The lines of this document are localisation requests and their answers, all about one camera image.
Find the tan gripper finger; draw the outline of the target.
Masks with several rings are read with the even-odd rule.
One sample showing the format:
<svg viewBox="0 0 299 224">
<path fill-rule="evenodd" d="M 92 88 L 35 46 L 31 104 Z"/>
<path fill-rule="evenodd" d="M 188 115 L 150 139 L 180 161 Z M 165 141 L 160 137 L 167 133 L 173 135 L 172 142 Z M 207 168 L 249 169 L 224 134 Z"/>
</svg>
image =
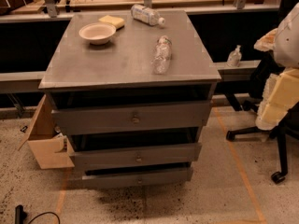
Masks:
<svg viewBox="0 0 299 224">
<path fill-rule="evenodd" d="M 253 47 L 259 51 L 272 50 L 274 48 L 275 36 L 276 36 L 277 30 L 278 29 L 275 28 L 275 29 L 269 31 L 267 34 L 265 34 L 260 39 L 258 39 Z"/>
<path fill-rule="evenodd" d="M 299 102 L 299 69 L 287 68 L 271 74 L 263 89 L 256 126 L 264 131 L 276 127 L 287 112 Z"/>
</svg>

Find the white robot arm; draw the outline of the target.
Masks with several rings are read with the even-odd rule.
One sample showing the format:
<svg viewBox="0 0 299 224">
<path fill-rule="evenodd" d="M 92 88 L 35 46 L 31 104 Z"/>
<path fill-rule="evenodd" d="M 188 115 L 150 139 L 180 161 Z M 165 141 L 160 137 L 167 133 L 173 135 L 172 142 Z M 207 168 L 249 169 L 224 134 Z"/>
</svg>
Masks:
<svg viewBox="0 0 299 224">
<path fill-rule="evenodd" d="M 279 24 L 254 44 L 260 51 L 271 50 L 277 64 L 284 67 L 279 75 L 271 74 L 263 88 L 256 126 L 271 130 L 299 102 L 299 4 Z"/>
</svg>

